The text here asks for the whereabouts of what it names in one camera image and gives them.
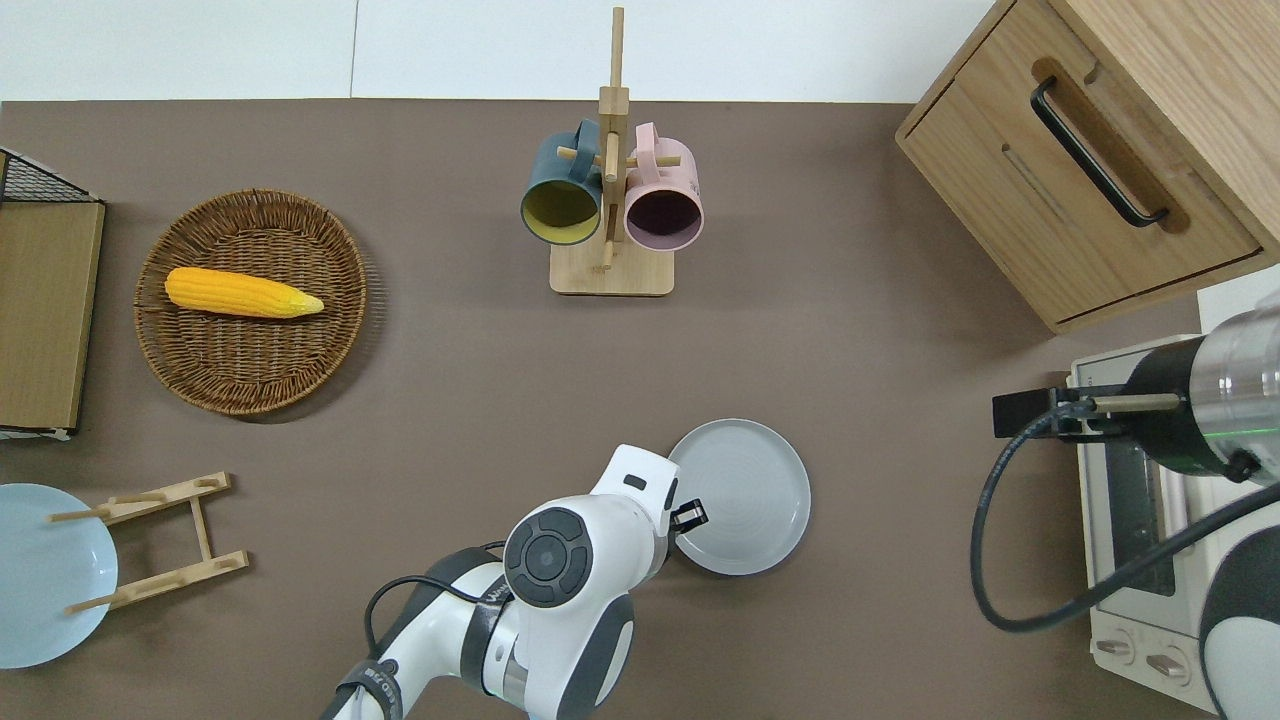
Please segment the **corn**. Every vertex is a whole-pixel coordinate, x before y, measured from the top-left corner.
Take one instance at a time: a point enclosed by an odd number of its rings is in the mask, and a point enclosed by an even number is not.
[[[324,302],[296,287],[204,268],[174,268],[164,290],[175,305],[227,315],[297,318],[324,310]]]

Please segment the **pink mug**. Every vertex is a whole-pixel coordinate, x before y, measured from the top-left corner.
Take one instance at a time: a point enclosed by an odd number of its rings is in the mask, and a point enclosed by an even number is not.
[[[703,232],[694,154],[678,140],[658,137],[658,128],[645,123],[636,126],[634,155],[636,168],[627,173],[622,208],[627,237],[659,252],[687,247]],[[680,165],[659,168],[662,156],[680,158]]]

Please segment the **oven door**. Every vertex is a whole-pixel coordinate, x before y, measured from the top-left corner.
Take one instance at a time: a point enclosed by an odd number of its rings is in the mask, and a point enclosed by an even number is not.
[[[1091,585],[1187,527],[1188,478],[1157,465],[1133,441],[1082,446],[1080,471]],[[1203,550],[1193,546],[1157,564],[1098,609],[1196,637],[1207,587],[1197,555]]]

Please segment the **black drawer handle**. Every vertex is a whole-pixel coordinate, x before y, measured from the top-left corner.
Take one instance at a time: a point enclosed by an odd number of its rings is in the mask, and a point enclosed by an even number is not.
[[[1093,155],[1089,154],[1089,150],[1080,142],[1080,140],[1075,137],[1071,128],[1066,127],[1062,118],[1059,118],[1057,113],[1050,108],[1048,100],[1044,99],[1044,92],[1053,87],[1056,81],[1056,77],[1050,76],[1048,79],[1039,83],[1039,87],[1037,87],[1036,92],[1032,94],[1032,110],[1036,110],[1036,117],[1044,123],[1048,132],[1053,133],[1059,145],[1061,145],[1062,149],[1066,150],[1066,154],[1075,160],[1075,164],[1084,170],[1084,174],[1089,176],[1089,179],[1093,181],[1093,186],[1098,188],[1098,192],[1107,199],[1107,202],[1116,209],[1116,213],[1120,213],[1120,217],[1124,218],[1126,223],[1135,228],[1144,228],[1169,215],[1167,208],[1157,210],[1153,215],[1144,215],[1142,210],[1134,206],[1134,204],[1125,196],[1124,191],[1120,190],[1120,186],[1111,179],[1111,176],[1108,176]]]

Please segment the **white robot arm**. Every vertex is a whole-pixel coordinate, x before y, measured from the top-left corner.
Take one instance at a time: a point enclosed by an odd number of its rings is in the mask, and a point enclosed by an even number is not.
[[[398,720],[445,675],[535,720],[586,717],[626,662],[630,591],[662,568],[672,532],[707,521],[698,501],[672,509],[677,471],[666,457],[620,446],[589,495],[517,523],[502,560],[468,548],[434,565],[428,578],[438,583],[415,591],[321,719]]]

